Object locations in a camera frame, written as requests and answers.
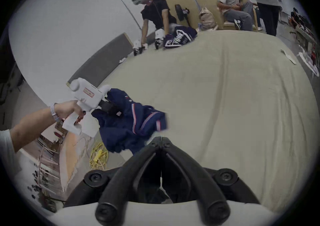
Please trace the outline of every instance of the gray pants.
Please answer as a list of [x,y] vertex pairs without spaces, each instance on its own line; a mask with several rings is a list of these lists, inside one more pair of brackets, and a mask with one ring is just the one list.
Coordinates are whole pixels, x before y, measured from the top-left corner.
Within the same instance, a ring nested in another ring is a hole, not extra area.
[[242,29],[244,31],[252,31],[253,25],[253,4],[248,1],[242,5],[241,11],[230,9],[223,14],[224,18],[229,22],[240,20],[242,22]]

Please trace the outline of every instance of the blue jacket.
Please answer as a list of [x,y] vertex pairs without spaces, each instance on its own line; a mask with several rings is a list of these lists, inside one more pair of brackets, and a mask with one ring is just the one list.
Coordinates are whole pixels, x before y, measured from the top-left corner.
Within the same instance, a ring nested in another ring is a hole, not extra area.
[[192,27],[176,26],[174,33],[167,34],[163,40],[163,46],[165,48],[178,48],[185,45],[197,36],[197,31]]
[[112,88],[108,100],[114,102],[122,114],[109,116],[101,109],[91,115],[99,121],[99,131],[104,145],[110,152],[129,149],[133,154],[144,147],[154,131],[167,128],[165,113],[152,106],[134,102],[126,92]]

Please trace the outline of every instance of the jeans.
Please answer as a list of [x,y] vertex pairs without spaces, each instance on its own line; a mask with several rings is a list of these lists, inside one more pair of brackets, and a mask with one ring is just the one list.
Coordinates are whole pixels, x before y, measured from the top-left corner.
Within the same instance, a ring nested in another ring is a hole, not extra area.
[[241,11],[230,9],[223,14],[224,18],[229,22],[240,20],[244,31],[252,31],[253,15],[253,4],[250,1],[242,5]]
[[258,3],[258,7],[267,34],[275,36],[277,34],[280,7],[261,3]]
[[256,14],[257,14],[258,27],[261,27],[261,22],[260,22],[261,14],[260,14],[260,10],[259,10],[259,8],[256,8],[255,10],[256,10]]

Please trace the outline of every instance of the hand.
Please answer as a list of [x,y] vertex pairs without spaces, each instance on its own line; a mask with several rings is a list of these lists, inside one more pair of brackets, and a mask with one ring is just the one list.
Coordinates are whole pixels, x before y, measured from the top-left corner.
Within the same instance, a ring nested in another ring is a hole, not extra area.
[[66,119],[72,112],[76,112],[79,117],[76,123],[79,123],[83,119],[86,112],[82,111],[82,108],[77,104],[77,101],[68,101],[62,104],[56,104],[54,106],[54,111],[58,114],[60,119]]
[[231,8],[234,9],[234,10],[241,11],[241,7],[239,5],[233,5]]

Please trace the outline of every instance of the gray panel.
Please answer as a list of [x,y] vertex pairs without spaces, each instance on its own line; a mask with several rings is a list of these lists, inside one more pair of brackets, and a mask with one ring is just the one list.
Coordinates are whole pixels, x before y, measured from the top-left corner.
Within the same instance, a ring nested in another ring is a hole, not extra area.
[[119,60],[133,51],[132,45],[123,33],[110,41],[91,56],[68,80],[83,78],[97,87],[119,65]]

